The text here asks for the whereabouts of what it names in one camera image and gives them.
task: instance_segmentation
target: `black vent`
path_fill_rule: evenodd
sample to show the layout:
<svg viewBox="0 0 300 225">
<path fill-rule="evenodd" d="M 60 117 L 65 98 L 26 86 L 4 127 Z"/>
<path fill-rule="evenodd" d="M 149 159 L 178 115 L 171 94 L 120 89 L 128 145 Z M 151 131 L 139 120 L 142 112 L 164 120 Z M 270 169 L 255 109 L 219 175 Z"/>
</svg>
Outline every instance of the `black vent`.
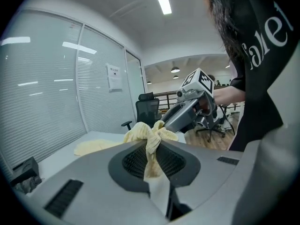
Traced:
<svg viewBox="0 0 300 225">
<path fill-rule="evenodd" d="M 57 195 L 45 206 L 45 209 L 54 216 L 61 218 L 72 200 L 75 198 L 83 182 L 69 180 L 57 193 Z"/>
<path fill-rule="evenodd" d="M 239 163 L 238 159 L 233 159 L 233 158 L 230 158 L 230 157 L 219 157 L 217 160 L 220 161 L 220 162 L 229 163 L 229 164 L 232 164 L 232 165 L 237 165 Z"/>
<path fill-rule="evenodd" d="M 178 173 L 186 165 L 186 160 L 183 156 L 173 152 L 166 146 L 160 145 L 157 148 L 156 159 L 168 178 Z"/>
<path fill-rule="evenodd" d="M 126 155 L 123 158 L 122 164 L 127 172 L 143 180 L 147 164 L 146 145 L 140 146 L 138 149 Z"/>
</svg>

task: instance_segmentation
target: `person's arm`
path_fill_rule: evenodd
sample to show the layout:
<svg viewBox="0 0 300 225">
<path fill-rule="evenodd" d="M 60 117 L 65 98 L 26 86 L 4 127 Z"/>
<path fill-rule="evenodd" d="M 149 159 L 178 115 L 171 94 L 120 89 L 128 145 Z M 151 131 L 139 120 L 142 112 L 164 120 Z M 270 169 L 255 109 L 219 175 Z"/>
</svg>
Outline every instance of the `person's arm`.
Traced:
<svg viewBox="0 0 300 225">
<path fill-rule="evenodd" d="M 245 92 L 229 86 L 214 90 L 214 99 L 217 105 L 243 102 L 245 101 Z"/>
<path fill-rule="evenodd" d="M 245 63 L 242 58 L 234 57 L 230 62 L 232 80 L 230 86 L 214 90 L 214 99 L 217 105 L 227 105 L 245 101 Z"/>
</svg>

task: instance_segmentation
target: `office chair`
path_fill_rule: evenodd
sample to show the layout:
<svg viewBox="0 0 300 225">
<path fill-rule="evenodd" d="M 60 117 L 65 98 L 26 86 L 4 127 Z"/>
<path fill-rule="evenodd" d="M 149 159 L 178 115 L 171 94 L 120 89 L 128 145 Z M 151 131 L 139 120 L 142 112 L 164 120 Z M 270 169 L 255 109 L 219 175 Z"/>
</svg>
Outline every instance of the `office chair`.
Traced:
<svg viewBox="0 0 300 225">
<path fill-rule="evenodd" d="M 199 129 L 199 130 L 196 131 L 196 133 L 202 132 L 202 131 L 210 131 L 210 137 L 207 139 L 207 142 L 209 142 L 209 143 L 211 141 L 212 131 L 214 131 L 216 133 L 220 133 L 222 135 L 222 137 L 225 137 L 225 133 L 222 132 L 217 127 L 220 124 L 220 121 L 221 121 L 220 118 L 217 118 L 217 109 L 218 109 L 218 107 L 216 106 L 216 108 L 212 111 L 210 116 L 203 117 L 202 125 L 203 125 L 204 128 Z"/>
<path fill-rule="evenodd" d="M 159 99 L 154 98 L 153 92 L 139 95 L 139 101 L 135 103 L 137 111 L 137 122 L 144 122 L 152 128 L 154 123 L 161 119 L 158 115 Z M 130 123 L 132 121 L 124 122 L 121 126 L 127 126 L 131 130 Z"/>
</svg>

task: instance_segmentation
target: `window blinds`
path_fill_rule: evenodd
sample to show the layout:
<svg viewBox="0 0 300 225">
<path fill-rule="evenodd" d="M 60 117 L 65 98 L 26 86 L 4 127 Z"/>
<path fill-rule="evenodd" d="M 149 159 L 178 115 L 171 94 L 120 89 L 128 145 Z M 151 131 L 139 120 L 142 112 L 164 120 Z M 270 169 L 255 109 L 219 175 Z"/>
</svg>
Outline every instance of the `window blinds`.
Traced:
<svg viewBox="0 0 300 225">
<path fill-rule="evenodd" d="M 31 156 L 39 162 L 86 133 L 72 47 L 81 27 L 46 13 L 21 12 L 3 38 L 0 148 L 11 167 Z"/>
<path fill-rule="evenodd" d="M 78 55 L 78 86 L 89 131 L 124 134 L 123 122 L 134 122 L 124 48 L 85 27 Z M 122 89 L 109 91 L 107 64 L 119 67 Z"/>
</svg>

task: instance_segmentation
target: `cable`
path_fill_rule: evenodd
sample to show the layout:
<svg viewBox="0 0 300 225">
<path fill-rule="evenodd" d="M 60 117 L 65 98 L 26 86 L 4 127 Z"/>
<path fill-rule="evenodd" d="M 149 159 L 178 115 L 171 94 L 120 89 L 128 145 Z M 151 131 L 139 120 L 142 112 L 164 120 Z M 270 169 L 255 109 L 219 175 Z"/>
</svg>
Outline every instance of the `cable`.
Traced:
<svg viewBox="0 0 300 225">
<path fill-rule="evenodd" d="M 224 116 L 225 116 L 227 122 L 229 123 L 229 125 L 231 126 L 231 128 L 232 128 L 232 130 L 233 130 L 233 134 L 235 135 L 235 131 L 234 131 L 233 125 L 232 125 L 232 124 L 230 123 L 230 121 L 228 120 L 228 118 L 227 118 L 227 116 L 226 116 L 226 113 L 224 112 L 222 106 L 219 105 L 219 107 L 221 108 L 221 110 L 222 110 L 222 112 L 223 112 L 223 114 L 224 114 Z"/>
</svg>

